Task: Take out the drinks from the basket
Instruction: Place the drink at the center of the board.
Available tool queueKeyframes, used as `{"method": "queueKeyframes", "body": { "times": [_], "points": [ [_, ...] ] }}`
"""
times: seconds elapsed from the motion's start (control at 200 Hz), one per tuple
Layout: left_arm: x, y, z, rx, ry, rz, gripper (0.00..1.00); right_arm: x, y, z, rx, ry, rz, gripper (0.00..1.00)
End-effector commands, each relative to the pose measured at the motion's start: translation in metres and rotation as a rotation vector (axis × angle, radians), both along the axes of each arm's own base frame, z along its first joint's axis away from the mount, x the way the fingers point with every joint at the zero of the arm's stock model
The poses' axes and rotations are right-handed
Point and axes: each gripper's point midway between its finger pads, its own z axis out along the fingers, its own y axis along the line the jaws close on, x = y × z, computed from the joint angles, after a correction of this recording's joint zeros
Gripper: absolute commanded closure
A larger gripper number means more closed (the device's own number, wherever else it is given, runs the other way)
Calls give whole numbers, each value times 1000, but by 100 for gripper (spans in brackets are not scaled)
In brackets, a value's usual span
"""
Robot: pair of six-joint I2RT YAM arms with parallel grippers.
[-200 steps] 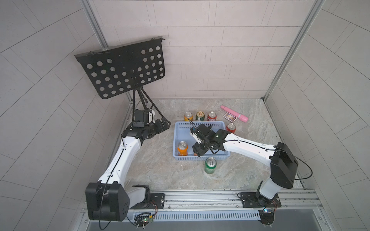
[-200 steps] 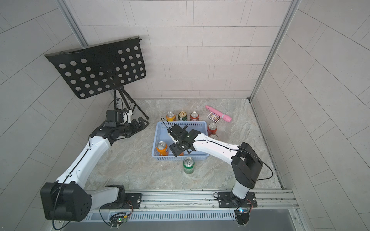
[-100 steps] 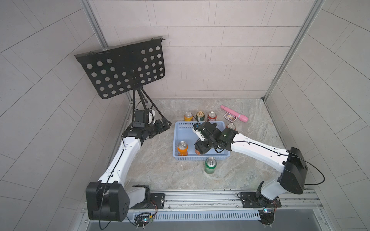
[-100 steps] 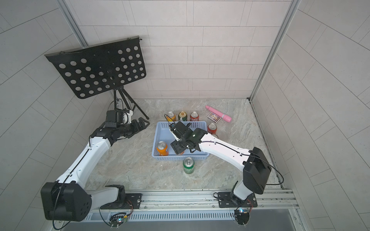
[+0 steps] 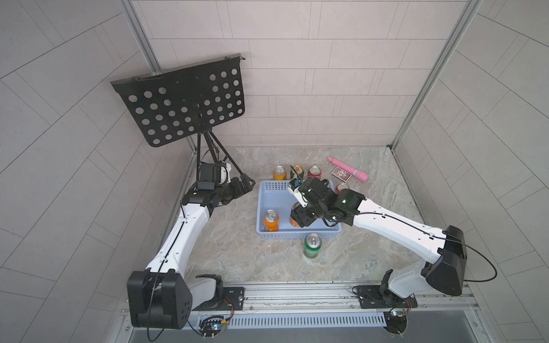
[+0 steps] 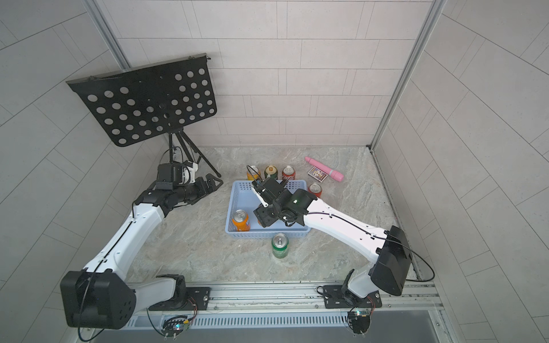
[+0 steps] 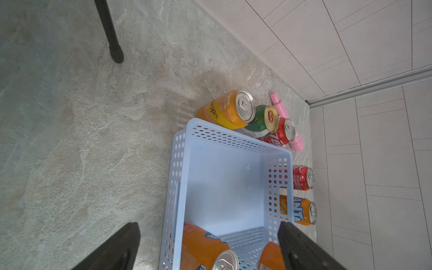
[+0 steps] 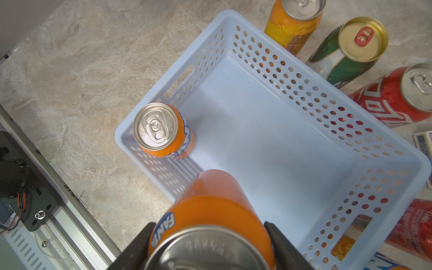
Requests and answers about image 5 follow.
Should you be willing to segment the red cola can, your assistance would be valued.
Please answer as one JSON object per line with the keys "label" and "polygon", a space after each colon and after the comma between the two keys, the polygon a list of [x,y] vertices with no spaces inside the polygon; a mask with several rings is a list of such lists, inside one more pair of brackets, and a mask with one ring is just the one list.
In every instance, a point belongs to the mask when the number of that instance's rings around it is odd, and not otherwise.
{"label": "red cola can", "polygon": [[322,170],[320,167],[318,167],[317,165],[313,165],[309,168],[309,170],[307,171],[307,177],[308,178],[316,178],[316,179],[319,179],[321,180],[322,178]]}

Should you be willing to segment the orange can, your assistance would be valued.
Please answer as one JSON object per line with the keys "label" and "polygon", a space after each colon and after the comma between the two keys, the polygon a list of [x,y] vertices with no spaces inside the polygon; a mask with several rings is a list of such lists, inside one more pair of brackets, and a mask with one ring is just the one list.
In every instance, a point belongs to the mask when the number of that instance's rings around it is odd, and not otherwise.
{"label": "orange can", "polygon": [[[293,213],[293,211],[294,211],[295,208],[299,208],[299,207],[300,207],[300,203],[299,203],[299,202],[294,203],[293,206],[292,206],[292,208],[291,208],[291,210],[290,210],[290,214]],[[294,220],[294,218],[293,218],[292,216],[290,216],[290,218],[289,218],[289,223],[290,223],[293,227],[300,227],[299,223],[298,223],[296,220]]]}
{"label": "orange can", "polygon": [[267,210],[263,217],[263,226],[266,232],[279,231],[279,215],[275,210]]}
{"label": "orange can", "polygon": [[286,180],[287,172],[282,165],[275,167],[272,173],[273,180]]}

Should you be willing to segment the green white beer can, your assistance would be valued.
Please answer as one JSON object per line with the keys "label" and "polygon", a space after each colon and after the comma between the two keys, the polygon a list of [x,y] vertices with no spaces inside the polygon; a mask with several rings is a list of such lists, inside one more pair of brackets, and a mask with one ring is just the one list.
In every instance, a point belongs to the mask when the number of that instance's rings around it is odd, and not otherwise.
{"label": "green white beer can", "polygon": [[290,178],[292,180],[293,179],[303,180],[304,174],[305,174],[305,171],[301,166],[295,165],[290,167]]}

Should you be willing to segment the green soda can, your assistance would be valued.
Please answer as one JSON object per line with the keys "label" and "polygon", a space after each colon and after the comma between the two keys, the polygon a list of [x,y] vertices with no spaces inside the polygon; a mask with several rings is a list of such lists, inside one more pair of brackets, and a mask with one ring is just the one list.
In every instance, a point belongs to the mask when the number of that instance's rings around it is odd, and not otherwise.
{"label": "green soda can", "polygon": [[303,253],[309,259],[316,258],[322,247],[322,240],[320,236],[316,233],[310,233],[304,240],[304,249]]}

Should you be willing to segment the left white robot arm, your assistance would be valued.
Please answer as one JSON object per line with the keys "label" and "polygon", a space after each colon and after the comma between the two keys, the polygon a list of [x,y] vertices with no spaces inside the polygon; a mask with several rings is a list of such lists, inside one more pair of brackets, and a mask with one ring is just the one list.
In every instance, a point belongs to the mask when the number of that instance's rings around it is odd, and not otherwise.
{"label": "left white robot arm", "polygon": [[191,311],[203,304],[216,306],[223,299],[219,275],[204,274],[184,280],[190,254],[216,207],[251,192],[256,182],[246,174],[210,186],[196,182],[180,202],[177,220],[160,251],[143,271],[127,281],[133,327],[180,330]]}

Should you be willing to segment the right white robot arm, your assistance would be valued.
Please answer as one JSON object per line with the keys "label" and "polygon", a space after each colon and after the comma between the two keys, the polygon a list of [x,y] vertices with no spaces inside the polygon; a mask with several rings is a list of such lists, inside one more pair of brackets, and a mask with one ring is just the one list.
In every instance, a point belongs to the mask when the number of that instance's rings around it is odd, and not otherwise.
{"label": "right white robot arm", "polygon": [[343,222],[388,238],[422,258],[421,262],[385,273],[379,293],[386,304],[429,289],[453,297],[463,293],[467,250],[461,229],[420,224],[353,190],[335,193],[317,178],[293,179],[288,191],[300,204],[290,214],[300,227],[308,227],[315,220]]}

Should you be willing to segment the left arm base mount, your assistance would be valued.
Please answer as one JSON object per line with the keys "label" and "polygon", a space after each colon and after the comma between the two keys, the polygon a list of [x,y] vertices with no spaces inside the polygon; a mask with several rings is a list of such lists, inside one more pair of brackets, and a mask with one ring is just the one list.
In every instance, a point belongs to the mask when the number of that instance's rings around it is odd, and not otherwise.
{"label": "left arm base mount", "polygon": [[193,311],[222,311],[243,309],[244,287],[227,287],[217,274],[200,274],[188,287],[192,294]]}

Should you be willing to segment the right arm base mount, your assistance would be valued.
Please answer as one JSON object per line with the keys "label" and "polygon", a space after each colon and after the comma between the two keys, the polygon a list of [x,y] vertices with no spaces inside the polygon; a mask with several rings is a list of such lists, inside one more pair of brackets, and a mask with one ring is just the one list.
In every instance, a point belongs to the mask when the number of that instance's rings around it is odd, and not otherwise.
{"label": "right arm base mount", "polygon": [[417,308],[414,294],[401,298],[388,289],[388,280],[393,269],[388,270],[380,285],[358,285],[352,288],[352,293],[358,298],[360,307],[364,309],[389,308],[411,310]]}

